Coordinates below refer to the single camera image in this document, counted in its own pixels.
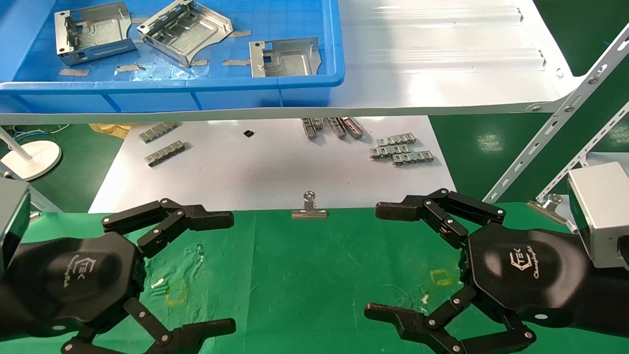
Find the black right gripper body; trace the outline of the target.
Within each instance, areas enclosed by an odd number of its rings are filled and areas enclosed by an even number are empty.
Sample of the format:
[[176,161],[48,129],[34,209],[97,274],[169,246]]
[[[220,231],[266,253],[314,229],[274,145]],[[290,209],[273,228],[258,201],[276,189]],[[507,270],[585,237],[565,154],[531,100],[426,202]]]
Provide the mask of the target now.
[[574,235],[488,224],[466,246],[466,282],[486,316],[555,328],[579,325],[579,298],[592,264]]

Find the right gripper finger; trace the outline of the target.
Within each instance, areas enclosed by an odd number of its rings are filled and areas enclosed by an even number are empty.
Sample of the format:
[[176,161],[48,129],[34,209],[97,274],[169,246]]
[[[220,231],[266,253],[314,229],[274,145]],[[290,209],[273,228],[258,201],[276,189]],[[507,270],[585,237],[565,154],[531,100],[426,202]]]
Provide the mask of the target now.
[[415,222],[422,220],[454,249],[467,243],[469,231],[455,217],[480,226],[503,224],[506,212],[492,204],[450,191],[436,190],[425,196],[407,195],[402,202],[379,202],[375,216],[380,220]]
[[429,315],[369,302],[365,305],[364,316],[392,324],[400,339],[427,345],[436,354],[512,354],[523,351],[537,340],[536,334],[509,312],[497,315],[498,321],[505,325],[505,331],[456,339],[447,331],[447,325],[477,299],[476,289],[467,285]]

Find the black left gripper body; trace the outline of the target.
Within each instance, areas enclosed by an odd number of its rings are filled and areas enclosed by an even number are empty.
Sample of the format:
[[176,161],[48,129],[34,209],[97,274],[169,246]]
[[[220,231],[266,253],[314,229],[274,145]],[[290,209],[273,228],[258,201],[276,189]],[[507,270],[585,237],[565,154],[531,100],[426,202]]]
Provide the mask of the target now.
[[110,331],[128,316],[146,276],[137,247],[119,233],[21,244],[10,262],[10,336]]

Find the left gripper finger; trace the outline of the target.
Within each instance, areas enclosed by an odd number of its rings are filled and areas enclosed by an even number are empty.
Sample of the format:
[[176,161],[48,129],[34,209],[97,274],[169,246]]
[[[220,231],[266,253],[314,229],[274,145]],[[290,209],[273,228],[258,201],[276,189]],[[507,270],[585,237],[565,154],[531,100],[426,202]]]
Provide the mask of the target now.
[[[229,335],[236,331],[236,321],[233,318],[186,324],[169,331],[135,297],[127,300],[122,308],[153,338],[154,342],[146,350],[146,354],[197,354],[208,338]],[[96,334],[96,329],[84,327],[61,347],[61,352],[63,354],[119,353],[94,345],[92,341],[96,338]]]
[[150,259],[185,231],[228,229],[234,225],[231,211],[207,211],[202,205],[180,205],[161,199],[108,215],[102,220],[106,232],[127,235],[151,227],[137,240],[140,255]]

